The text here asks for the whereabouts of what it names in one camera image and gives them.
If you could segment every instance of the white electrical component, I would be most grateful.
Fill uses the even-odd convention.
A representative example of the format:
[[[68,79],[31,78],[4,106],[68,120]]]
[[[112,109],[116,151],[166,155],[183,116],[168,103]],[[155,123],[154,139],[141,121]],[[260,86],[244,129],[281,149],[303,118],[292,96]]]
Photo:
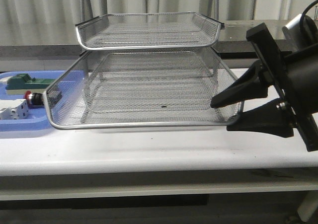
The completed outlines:
[[[26,99],[0,100],[0,120],[25,119],[28,114]]]

